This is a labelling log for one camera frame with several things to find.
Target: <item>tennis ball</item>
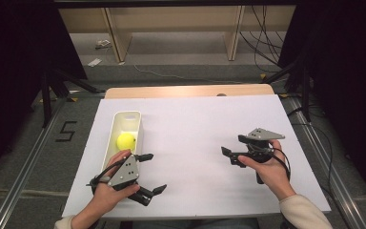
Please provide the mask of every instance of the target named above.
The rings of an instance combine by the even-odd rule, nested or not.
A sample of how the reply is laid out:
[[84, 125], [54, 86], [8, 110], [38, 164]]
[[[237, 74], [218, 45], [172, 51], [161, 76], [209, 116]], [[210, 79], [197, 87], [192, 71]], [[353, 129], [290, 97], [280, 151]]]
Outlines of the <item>tennis ball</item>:
[[117, 138], [117, 147], [119, 150], [135, 149], [135, 137], [130, 133], [123, 133]]

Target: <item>human hand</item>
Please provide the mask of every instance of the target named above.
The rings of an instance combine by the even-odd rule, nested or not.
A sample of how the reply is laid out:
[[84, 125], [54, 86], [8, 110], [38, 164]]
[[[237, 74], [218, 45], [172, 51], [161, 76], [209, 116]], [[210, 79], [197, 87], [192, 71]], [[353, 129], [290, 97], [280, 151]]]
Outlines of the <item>human hand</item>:
[[[281, 145], [278, 140], [270, 140], [269, 143], [273, 148], [281, 150]], [[274, 155], [285, 162], [285, 156], [278, 150], [274, 150]], [[238, 160], [244, 165], [255, 169], [263, 182], [279, 200], [296, 194], [287, 178], [285, 168], [276, 159], [271, 158], [265, 163], [258, 163], [247, 156], [239, 156]]]
[[[130, 154], [130, 150], [120, 151], [110, 158], [107, 167], [114, 164], [116, 161], [122, 160], [124, 157], [127, 157]], [[112, 177], [116, 171], [117, 167], [114, 167], [110, 169], [104, 176]], [[99, 183], [91, 201], [78, 215], [72, 219], [72, 229], [89, 228], [104, 214], [110, 212], [119, 201], [136, 193], [138, 190], [138, 184], [133, 184], [120, 191], [116, 191], [106, 183]]]
[[[112, 156], [109, 160], [107, 167], [114, 164], [116, 161], [122, 160], [131, 154], [130, 150], [120, 151], [119, 153]], [[104, 176], [112, 177], [117, 171], [118, 167], [110, 169]], [[90, 204], [97, 206], [98, 210], [101, 210], [103, 214], [110, 212], [115, 205], [123, 198], [129, 197], [139, 190], [137, 184], [130, 185], [120, 191], [114, 190], [111, 186], [106, 183], [99, 183], [94, 192], [93, 199]]]

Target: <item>sleeve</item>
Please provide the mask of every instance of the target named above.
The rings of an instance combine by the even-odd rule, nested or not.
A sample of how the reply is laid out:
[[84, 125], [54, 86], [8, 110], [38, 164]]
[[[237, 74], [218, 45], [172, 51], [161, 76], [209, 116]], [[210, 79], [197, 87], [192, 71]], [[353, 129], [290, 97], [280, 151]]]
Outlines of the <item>sleeve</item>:
[[307, 198], [294, 195], [280, 201], [284, 217], [296, 228], [332, 228], [325, 215]]
[[55, 225], [54, 229], [72, 229], [71, 221], [74, 216], [69, 216], [58, 220]]

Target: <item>plastic bin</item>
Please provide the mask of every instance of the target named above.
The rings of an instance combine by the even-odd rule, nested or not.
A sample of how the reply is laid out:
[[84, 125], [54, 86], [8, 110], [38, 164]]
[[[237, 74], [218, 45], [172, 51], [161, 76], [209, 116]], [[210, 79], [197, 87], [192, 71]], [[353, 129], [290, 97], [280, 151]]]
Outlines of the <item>plastic bin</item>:
[[109, 159], [120, 151], [116, 141], [123, 133], [130, 133], [135, 137], [135, 149], [132, 150], [132, 154], [141, 155], [143, 130], [140, 112], [119, 112], [115, 114], [102, 170], [106, 169]]

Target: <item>finger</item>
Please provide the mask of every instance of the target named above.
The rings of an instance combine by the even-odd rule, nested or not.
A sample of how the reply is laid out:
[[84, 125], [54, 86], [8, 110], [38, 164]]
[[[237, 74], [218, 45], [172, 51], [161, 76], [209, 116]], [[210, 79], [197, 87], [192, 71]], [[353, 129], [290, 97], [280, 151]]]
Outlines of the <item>finger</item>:
[[254, 170], [257, 170], [260, 166], [260, 164], [257, 161], [255, 161], [247, 156], [239, 156], [237, 159], [240, 162], [242, 162], [242, 164], [249, 166], [249, 167], [253, 168]]
[[133, 184], [133, 185], [130, 185], [130, 186], [118, 191], [117, 194], [122, 198], [127, 198], [127, 197], [131, 196], [132, 194], [138, 192], [139, 189], [140, 189], [140, 187], [138, 184]]
[[269, 143], [274, 148], [274, 155], [277, 156], [282, 161], [285, 161], [285, 156], [282, 154], [281, 150], [281, 143], [276, 139], [269, 140]]
[[277, 139], [269, 140], [269, 143], [273, 146], [273, 148], [281, 150], [281, 144]]
[[123, 159], [124, 157], [126, 156], [129, 156], [131, 153], [131, 150], [123, 150], [123, 151], [120, 151], [118, 152], [117, 154], [113, 155], [110, 160], [109, 160], [109, 163], [108, 163], [108, 166], [111, 165], [111, 164], [114, 164], [116, 161], [118, 160], [121, 160]]

